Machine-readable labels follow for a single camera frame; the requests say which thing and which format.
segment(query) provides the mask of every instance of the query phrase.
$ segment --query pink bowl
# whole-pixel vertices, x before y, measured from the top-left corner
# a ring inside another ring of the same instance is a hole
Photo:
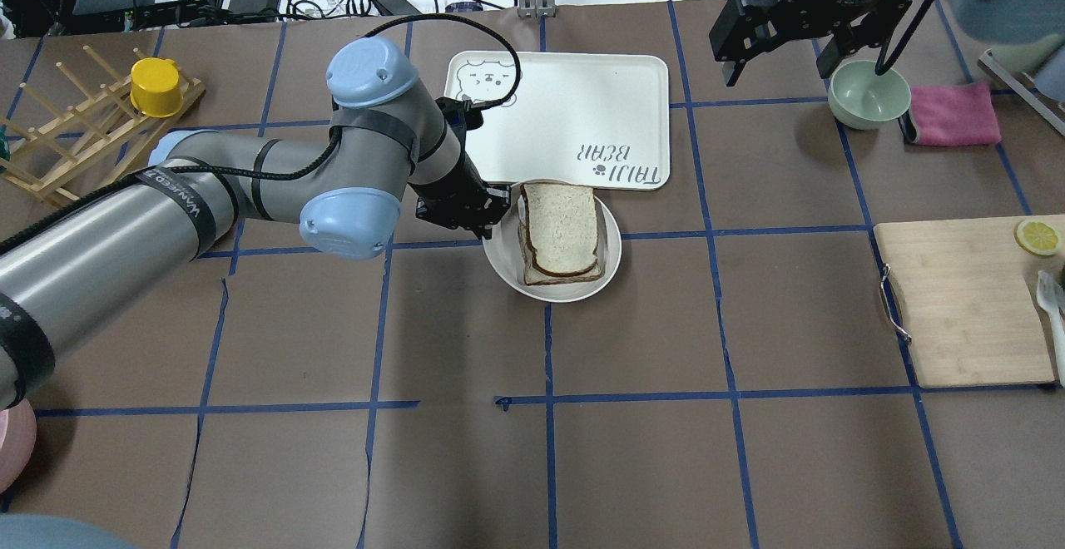
[[[0,410],[0,493],[26,468],[36,440],[37,419],[28,400]]]

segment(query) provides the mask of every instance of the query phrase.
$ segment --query yellow cup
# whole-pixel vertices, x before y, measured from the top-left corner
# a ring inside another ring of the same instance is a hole
[[[130,71],[130,101],[148,116],[166,118],[181,110],[181,76],[173,60],[145,58]]]

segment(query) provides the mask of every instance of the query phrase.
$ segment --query lemon slice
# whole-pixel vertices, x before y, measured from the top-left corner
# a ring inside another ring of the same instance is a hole
[[[1062,247],[1062,235],[1058,229],[1036,219],[1017,223],[1014,237],[1023,249],[1036,256],[1053,256]]]

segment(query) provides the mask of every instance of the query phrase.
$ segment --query wooden cutting board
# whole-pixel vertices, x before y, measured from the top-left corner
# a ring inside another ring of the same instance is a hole
[[[1052,340],[1035,303],[1042,258],[1014,239],[1026,216],[884,223],[874,227],[890,267],[910,355],[922,387],[1054,381]],[[1065,232],[1065,214],[1032,216]]]

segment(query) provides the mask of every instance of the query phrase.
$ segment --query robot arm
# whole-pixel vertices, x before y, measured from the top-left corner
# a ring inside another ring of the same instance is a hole
[[[406,185],[419,216],[479,238],[509,208],[462,139],[470,106],[433,101],[383,37],[344,47],[327,70],[334,113],[321,146],[217,131],[170,133],[124,189],[0,255],[0,406],[240,217],[299,225],[323,252],[367,259],[387,245]]]
[[[900,38],[898,51],[933,0],[925,0]],[[1065,31],[1065,0],[950,0],[962,29],[985,42],[1020,44]],[[710,30],[714,58],[723,63],[725,83],[735,85],[755,56],[792,39],[832,35],[818,56],[829,77],[840,61],[865,46],[886,47],[912,0],[728,0]]]

